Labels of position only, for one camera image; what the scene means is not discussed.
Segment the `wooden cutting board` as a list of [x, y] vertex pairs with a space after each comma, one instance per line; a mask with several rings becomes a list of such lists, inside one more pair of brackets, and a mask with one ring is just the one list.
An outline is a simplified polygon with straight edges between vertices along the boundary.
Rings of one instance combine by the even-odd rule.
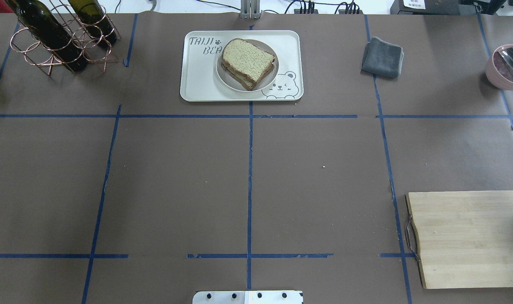
[[406, 195], [425, 289], [513, 288], [513, 190]]

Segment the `pink bowl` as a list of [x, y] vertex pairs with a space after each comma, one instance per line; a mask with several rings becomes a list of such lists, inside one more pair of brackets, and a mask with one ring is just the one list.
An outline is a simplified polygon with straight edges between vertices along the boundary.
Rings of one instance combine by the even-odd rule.
[[505, 67], [505, 62], [502, 60], [498, 51], [511, 46], [513, 46], [513, 44], [506, 44], [494, 50], [489, 56], [485, 71], [486, 77], [492, 85], [508, 91], [513, 90], [513, 77], [509, 74], [509, 71]]

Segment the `dark green wine bottle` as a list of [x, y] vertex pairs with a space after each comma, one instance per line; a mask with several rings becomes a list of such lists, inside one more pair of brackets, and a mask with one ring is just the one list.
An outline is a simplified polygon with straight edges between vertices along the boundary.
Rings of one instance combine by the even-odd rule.
[[56, 59], [73, 72], [86, 69], [88, 62], [82, 50], [75, 46], [72, 36], [38, 0], [6, 0], [5, 3], [17, 15], [19, 21]]

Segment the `bread slice on plate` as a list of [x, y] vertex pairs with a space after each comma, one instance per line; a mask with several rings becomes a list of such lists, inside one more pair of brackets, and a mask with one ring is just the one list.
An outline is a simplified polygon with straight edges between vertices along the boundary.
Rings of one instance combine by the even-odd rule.
[[270, 71], [266, 72], [262, 81], [257, 85], [253, 85], [242, 75], [229, 71], [229, 69], [227, 69], [222, 63], [218, 63], [216, 66], [216, 72], [219, 80], [223, 81], [223, 83], [225, 83], [229, 88], [239, 92], [251, 92], [267, 87], [274, 79], [276, 71], [276, 65], [272, 64]]

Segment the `brown bread slice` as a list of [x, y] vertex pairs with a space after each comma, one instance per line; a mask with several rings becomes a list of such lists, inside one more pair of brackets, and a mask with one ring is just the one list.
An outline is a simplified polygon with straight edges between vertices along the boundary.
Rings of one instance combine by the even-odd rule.
[[222, 64], [253, 87], [272, 71], [275, 55], [241, 38], [227, 43], [222, 50]]

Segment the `cream bear serving tray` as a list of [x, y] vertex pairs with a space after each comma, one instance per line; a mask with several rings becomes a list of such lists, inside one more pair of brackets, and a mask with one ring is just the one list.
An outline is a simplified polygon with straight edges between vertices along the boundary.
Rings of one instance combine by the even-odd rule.
[[[271, 85], [256, 92], [237, 92], [218, 79], [217, 59], [235, 39], [258, 40], [278, 55]], [[189, 102], [295, 101], [304, 93], [299, 35], [291, 30], [191, 31], [184, 40], [180, 95]]]

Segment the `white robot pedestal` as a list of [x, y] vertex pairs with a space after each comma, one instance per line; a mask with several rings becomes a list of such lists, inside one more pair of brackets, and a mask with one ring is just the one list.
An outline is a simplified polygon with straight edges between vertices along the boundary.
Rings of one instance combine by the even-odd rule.
[[303, 304], [300, 290], [228, 290], [200, 291], [193, 304]]

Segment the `black computer box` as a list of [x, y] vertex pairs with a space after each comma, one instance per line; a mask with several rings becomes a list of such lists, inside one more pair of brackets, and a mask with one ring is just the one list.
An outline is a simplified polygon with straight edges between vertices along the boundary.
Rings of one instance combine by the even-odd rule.
[[460, 0], [394, 0], [391, 15], [476, 15], [473, 5], [462, 4]]

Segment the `aluminium frame post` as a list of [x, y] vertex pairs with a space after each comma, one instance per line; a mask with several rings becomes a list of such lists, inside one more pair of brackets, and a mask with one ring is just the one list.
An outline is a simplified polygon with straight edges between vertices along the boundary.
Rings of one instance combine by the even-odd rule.
[[241, 19], [260, 19], [262, 10], [260, 0], [241, 0], [240, 17]]

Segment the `white round plate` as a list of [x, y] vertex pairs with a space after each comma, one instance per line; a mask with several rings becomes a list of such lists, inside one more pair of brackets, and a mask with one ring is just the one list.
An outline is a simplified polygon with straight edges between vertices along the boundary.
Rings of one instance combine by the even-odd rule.
[[217, 59], [218, 79], [237, 92], [256, 92], [271, 85], [278, 71], [278, 55], [266, 43], [235, 38]]

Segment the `folded grey cloth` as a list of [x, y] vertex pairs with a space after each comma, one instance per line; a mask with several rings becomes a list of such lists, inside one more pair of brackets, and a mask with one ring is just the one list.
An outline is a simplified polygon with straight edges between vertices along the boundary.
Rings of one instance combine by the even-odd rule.
[[390, 79], [402, 73], [404, 50], [401, 46], [373, 36], [366, 43], [362, 58], [362, 71]]

